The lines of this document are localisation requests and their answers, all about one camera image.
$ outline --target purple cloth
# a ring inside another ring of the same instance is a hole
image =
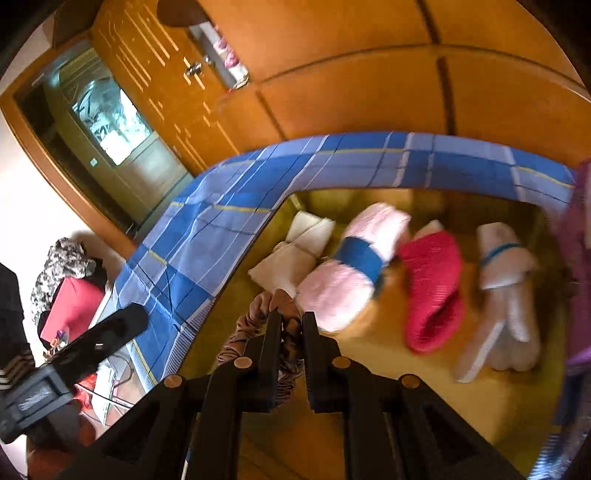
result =
[[[585,248],[586,183],[590,160],[581,163],[570,205],[561,219],[560,251],[573,276],[571,324],[567,340],[567,369],[591,362],[591,250]]]

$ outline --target cloth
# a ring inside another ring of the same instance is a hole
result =
[[[504,223],[478,227],[480,288],[485,290],[482,320],[459,357],[455,377],[471,382],[485,363],[495,370],[524,372],[540,358],[533,284],[535,258]]]
[[[17,276],[0,264],[0,396],[35,368],[23,318]]]
[[[450,339],[464,315],[460,249],[435,220],[402,245],[398,255],[411,276],[406,343],[416,353],[429,353]]]
[[[342,238],[365,240],[384,266],[394,257],[396,244],[409,221],[409,214],[387,203],[374,203],[351,221]],[[302,311],[314,312],[320,329],[337,332],[363,310],[374,288],[374,282],[359,270],[330,259],[300,284],[296,302]]]
[[[104,295],[104,290],[83,278],[64,278],[53,299],[41,338],[51,343],[56,332],[63,330],[68,342],[76,340],[88,330]]]
[[[57,287],[66,277],[84,278],[92,275],[96,262],[86,256],[84,248],[69,238],[60,238],[47,253],[43,271],[37,277],[31,294],[33,322],[50,309]]]
[[[384,264],[379,255],[373,251],[366,240],[356,236],[346,236],[333,258],[344,265],[353,267],[368,277],[374,285],[379,280]]]
[[[577,171],[573,198],[562,218],[558,233],[560,252],[571,270],[573,296],[570,299],[572,321],[567,340],[567,369],[576,369],[591,362],[591,249],[584,240],[591,225],[587,184],[591,174],[590,161],[581,163]]]
[[[295,296],[297,286],[316,267],[335,228],[335,222],[308,212],[296,213],[284,242],[248,271],[264,290],[278,288]]]
[[[300,312],[287,292],[277,290],[271,294],[266,291],[254,298],[248,313],[242,315],[236,322],[236,330],[222,347],[216,358],[216,364],[222,365],[242,356],[248,341],[261,334],[269,314],[274,310],[283,315],[279,377],[275,399],[275,406],[278,407],[290,399],[296,387],[296,379],[304,372]]]
[[[150,312],[150,326],[128,345],[138,376],[149,391],[178,372],[241,259],[295,192],[396,187],[477,193],[538,205],[556,230],[573,183],[569,168],[539,155],[414,132],[318,135],[228,158],[170,203],[115,281],[117,308],[136,302]]]
[[[571,271],[571,322],[567,330],[563,398],[550,435],[529,480],[558,480],[571,465],[591,429],[591,160],[579,165],[570,204],[557,229],[560,252]]]

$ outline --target patterned fabric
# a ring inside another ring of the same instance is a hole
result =
[[[573,297],[570,300],[573,322],[567,343],[567,367],[591,362],[591,250],[585,247],[584,237],[587,225],[586,192],[590,164],[582,163],[577,171],[577,183],[573,199],[561,223],[558,244],[560,252],[571,269]]]
[[[261,334],[269,314],[274,310],[283,315],[279,379],[275,399],[275,406],[278,407],[290,399],[296,387],[296,379],[304,372],[300,342],[300,312],[287,292],[279,289],[271,294],[266,291],[254,298],[248,313],[242,315],[236,322],[236,330],[222,347],[222,351],[216,358],[216,364],[222,365],[242,356],[248,341]]]
[[[69,238],[60,238],[49,249],[45,266],[37,277],[31,294],[35,325],[39,323],[41,314],[50,309],[57,287],[64,278],[84,278],[92,275],[95,268],[95,261],[86,256],[80,243]]]
[[[558,244],[572,273],[570,299],[572,321],[567,339],[567,377],[557,418],[559,434],[550,436],[542,449],[530,480],[561,478],[577,455],[591,429],[591,251],[585,246],[590,161],[581,163],[571,204],[560,225]]]
[[[308,137],[237,155],[195,178],[115,282],[118,307],[150,325],[129,346],[146,390],[180,367],[213,303],[293,192],[432,188],[539,205],[556,230],[574,183],[566,166],[503,145],[405,132]]]

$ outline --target cable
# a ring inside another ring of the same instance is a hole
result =
[[[135,368],[134,368],[133,363],[131,361],[127,360],[124,356],[118,355],[117,353],[113,353],[112,356],[123,360],[127,364],[127,366],[129,367],[129,376],[125,380],[117,382],[117,384],[115,385],[115,388],[116,388],[116,387],[120,387],[121,385],[126,384],[129,380],[131,380],[131,378],[134,376]]]
[[[95,392],[94,390],[91,390],[90,388],[86,388],[84,385],[80,385],[79,383],[76,384],[76,387],[81,388],[82,390],[84,390],[86,393],[89,393],[90,395],[96,395],[97,397],[102,398],[103,400],[109,402],[112,405],[117,405],[118,407],[121,408],[127,408],[127,410],[130,410],[134,404],[129,403],[125,400],[121,400],[120,398],[116,398],[116,400],[112,400],[110,398],[104,397],[103,395]]]

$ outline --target white wall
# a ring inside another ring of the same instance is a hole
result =
[[[0,93],[49,48],[40,27],[0,80]],[[0,262],[17,274],[25,312],[25,333],[39,364],[43,361],[43,347],[31,321],[30,296],[49,247],[63,236],[82,237],[89,254],[104,259],[111,280],[121,269],[123,259],[94,235],[45,181],[19,146],[1,113],[0,232]],[[24,441],[15,442],[5,450],[17,469],[25,472]]]

